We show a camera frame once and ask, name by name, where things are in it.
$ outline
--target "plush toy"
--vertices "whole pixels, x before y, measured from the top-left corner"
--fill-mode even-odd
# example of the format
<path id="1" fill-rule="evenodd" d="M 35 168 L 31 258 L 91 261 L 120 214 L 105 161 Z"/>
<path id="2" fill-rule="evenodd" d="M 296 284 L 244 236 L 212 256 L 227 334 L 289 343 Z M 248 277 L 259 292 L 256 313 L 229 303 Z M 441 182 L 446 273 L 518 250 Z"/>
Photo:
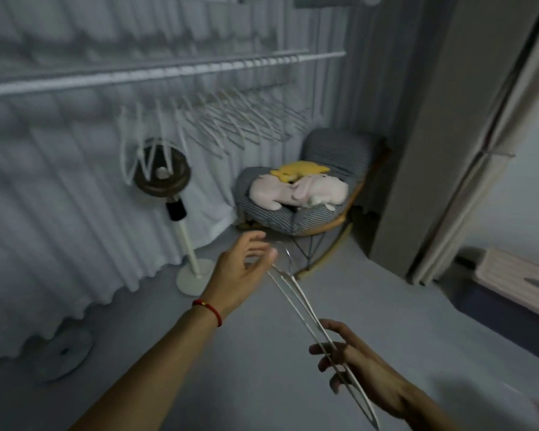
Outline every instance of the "plush toy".
<path id="1" fill-rule="evenodd" d="M 322 166 L 314 162 L 300 160 L 284 165 L 279 169 L 274 169 L 269 173 L 279 178 L 282 183 L 293 183 L 307 175 L 320 174 L 328 171 L 329 168 L 327 166 Z"/>
<path id="2" fill-rule="evenodd" d="M 282 204 L 301 206 L 303 199 L 294 199 L 294 187 L 282 183 L 276 176 L 260 175 L 249 188 L 251 200 L 266 210 L 279 210 Z"/>
<path id="3" fill-rule="evenodd" d="M 343 204 L 347 198 L 349 185 L 330 175 L 310 175 L 292 184 L 294 199 L 301 201 L 302 207 L 325 204 L 328 210 L 335 211 L 332 204 Z"/>

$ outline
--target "chair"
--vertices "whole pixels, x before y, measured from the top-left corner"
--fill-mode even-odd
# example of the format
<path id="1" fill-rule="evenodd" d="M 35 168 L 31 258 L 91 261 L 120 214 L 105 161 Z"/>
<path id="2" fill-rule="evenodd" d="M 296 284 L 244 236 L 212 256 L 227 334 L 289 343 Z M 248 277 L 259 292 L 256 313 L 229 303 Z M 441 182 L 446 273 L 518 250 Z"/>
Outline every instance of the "chair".
<path id="1" fill-rule="evenodd" d="M 373 178 L 381 165 L 388 159 L 391 151 L 383 138 L 374 134 L 352 134 L 333 129 L 313 130 L 302 147 L 300 160 L 307 160 L 329 167 L 328 173 L 349 185 L 349 196 L 345 202 L 328 210 L 323 204 L 311 209 L 290 209 L 282 207 L 276 211 L 262 209 L 249 198 L 249 187 L 259 175 L 267 174 L 271 168 L 257 166 L 246 168 L 236 181 L 236 205 L 245 222 L 239 229 L 270 228 L 292 236 L 294 243 L 307 260 L 306 267 L 295 274 L 297 278 L 309 273 L 321 264 L 339 243 L 349 235 L 352 228 L 349 210 L 363 189 L 367 180 Z M 312 262 L 326 231 L 343 225 L 337 239 L 319 259 Z M 322 235 L 313 247 L 313 237 Z M 295 240 L 296 237 L 310 236 L 309 251 L 306 253 Z"/>

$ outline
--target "bracelet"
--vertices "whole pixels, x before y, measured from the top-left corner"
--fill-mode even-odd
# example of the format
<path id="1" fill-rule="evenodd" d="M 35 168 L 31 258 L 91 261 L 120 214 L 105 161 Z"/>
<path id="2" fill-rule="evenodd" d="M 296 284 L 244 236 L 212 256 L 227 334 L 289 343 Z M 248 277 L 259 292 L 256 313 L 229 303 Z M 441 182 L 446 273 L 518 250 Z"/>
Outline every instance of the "bracelet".
<path id="1" fill-rule="evenodd" d="M 211 312 L 215 314 L 216 318 L 218 319 L 218 328 L 222 326 L 222 317 L 219 315 L 219 312 L 214 308 L 214 306 L 208 304 L 207 302 L 203 302 L 201 299 L 195 299 L 192 301 L 192 307 L 193 306 L 204 306 L 208 310 L 211 310 Z"/>

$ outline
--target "curtain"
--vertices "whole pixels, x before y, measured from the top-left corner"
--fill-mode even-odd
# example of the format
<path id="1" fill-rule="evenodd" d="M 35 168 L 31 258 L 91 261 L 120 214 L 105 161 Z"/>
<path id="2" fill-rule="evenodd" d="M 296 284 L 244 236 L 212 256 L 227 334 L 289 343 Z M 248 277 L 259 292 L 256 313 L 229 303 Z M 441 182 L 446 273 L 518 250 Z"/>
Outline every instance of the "curtain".
<path id="1" fill-rule="evenodd" d="M 348 51 L 346 61 L 0 99 L 0 357 L 17 355 L 30 336 L 51 338 L 64 318 L 82 318 L 90 304 L 111 302 L 124 286 L 135 291 L 140 279 L 182 261 L 163 201 L 122 181 L 121 106 L 134 114 L 140 102 L 151 114 L 156 99 L 287 80 L 316 121 L 387 134 L 425 4 L 297 10 L 291 0 L 0 0 L 0 78 L 136 60 Z M 349 39 L 348 30 L 359 36 Z M 171 132 L 171 114 L 166 119 Z M 146 133 L 159 134 L 151 123 Z M 302 139 L 248 145 L 224 162 L 188 145 L 193 178 L 181 196 L 196 248 L 233 222 L 237 174 L 297 159 Z"/>
<path id="2" fill-rule="evenodd" d="M 530 51 L 523 68 L 515 73 L 499 94 L 488 125 L 478 144 L 480 151 L 469 166 L 460 187 L 437 227 L 423 257 L 412 275 L 414 283 L 428 283 L 438 278 L 450 265 L 464 242 L 471 217 L 502 178 L 510 161 L 539 112 L 539 21 L 533 30 Z"/>

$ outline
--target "forearm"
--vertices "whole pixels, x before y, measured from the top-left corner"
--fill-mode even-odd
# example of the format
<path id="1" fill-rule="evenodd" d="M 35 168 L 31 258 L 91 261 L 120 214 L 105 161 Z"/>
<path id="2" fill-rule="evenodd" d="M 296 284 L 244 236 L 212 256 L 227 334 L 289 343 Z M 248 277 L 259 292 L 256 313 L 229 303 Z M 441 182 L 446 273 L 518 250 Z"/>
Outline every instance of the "forearm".
<path id="1" fill-rule="evenodd" d="M 411 386 L 403 395 L 404 419 L 413 431 L 458 431 L 459 428 L 424 391 Z"/>
<path id="2" fill-rule="evenodd" d="M 158 430 L 216 327 L 216 316 L 208 309 L 186 311 L 70 430 Z"/>

